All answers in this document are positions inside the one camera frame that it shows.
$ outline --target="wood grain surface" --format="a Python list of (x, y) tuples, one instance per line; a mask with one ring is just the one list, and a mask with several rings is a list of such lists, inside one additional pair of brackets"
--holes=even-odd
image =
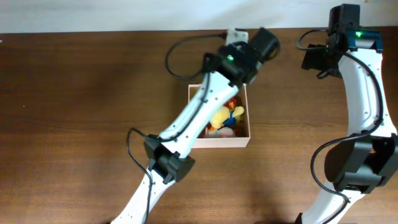
[[(344, 83), (300, 69), (295, 40), (307, 29), (273, 29), (282, 51), (248, 86), (247, 148), (194, 149), (187, 177), (166, 191), (149, 223), (292, 223), (320, 188), (310, 158), (346, 135)], [(398, 125), (398, 28), (380, 28), (382, 75)], [(167, 49), (197, 32), (0, 35), (0, 223), (103, 223), (126, 206), (143, 173), (125, 150), (135, 126), (159, 134), (187, 102), (189, 83), (164, 68)], [(325, 42), (313, 34), (304, 44)], [(172, 68), (192, 74), (222, 40), (181, 46)], [(143, 139), (132, 153), (146, 163)], [(317, 173), (325, 180), (322, 153)], [(341, 223), (396, 223), (398, 178), (356, 203)]]

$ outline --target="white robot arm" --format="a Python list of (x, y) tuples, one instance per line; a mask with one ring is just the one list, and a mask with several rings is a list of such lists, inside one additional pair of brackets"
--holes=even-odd
[(159, 136), (146, 137), (144, 145), (149, 158), (146, 172), (152, 180), (144, 176), (112, 224), (146, 222), (160, 196), (192, 168), (195, 163), (189, 157), (192, 145), (216, 110), (236, 95), (242, 85), (251, 83), (257, 69), (278, 49), (277, 38), (265, 29), (260, 29), (249, 43), (247, 32), (228, 31), (226, 44), (216, 55), (204, 60), (205, 77), (193, 99)]
[[(325, 187), (345, 195), (349, 201), (321, 190), (315, 203), (297, 217), (296, 224), (338, 223), (357, 200), (370, 194), (375, 187), (385, 185), (398, 168), (397, 130), (388, 113), (381, 79), (380, 33), (359, 26), (358, 5), (343, 4), (331, 10), (328, 34), (328, 47), (323, 51), (307, 52), (303, 68), (331, 68), (330, 72), (341, 73), (348, 104), (348, 136), (362, 136), (335, 141), (340, 143), (325, 159), (328, 179)], [(330, 51), (329, 55), (324, 54), (326, 50)], [(338, 63), (310, 65), (308, 60), (324, 55), (328, 62)]]

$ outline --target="green light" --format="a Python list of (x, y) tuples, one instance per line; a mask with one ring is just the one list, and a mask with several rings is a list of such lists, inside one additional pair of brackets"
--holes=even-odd
[(227, 59), (228, 61), (230, 61), (230, 62), (233, 62), (234, 57), (233, 57), (232, 55), (229, 55), (229, 56), (226, 57), (226, 59)]

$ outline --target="white wall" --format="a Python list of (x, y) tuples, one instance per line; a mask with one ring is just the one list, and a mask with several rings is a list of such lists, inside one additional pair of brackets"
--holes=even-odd
[(398, 25), (398, 0), (0, 0), (0, 33), (326, 27), (341, 3), (362, 26)]

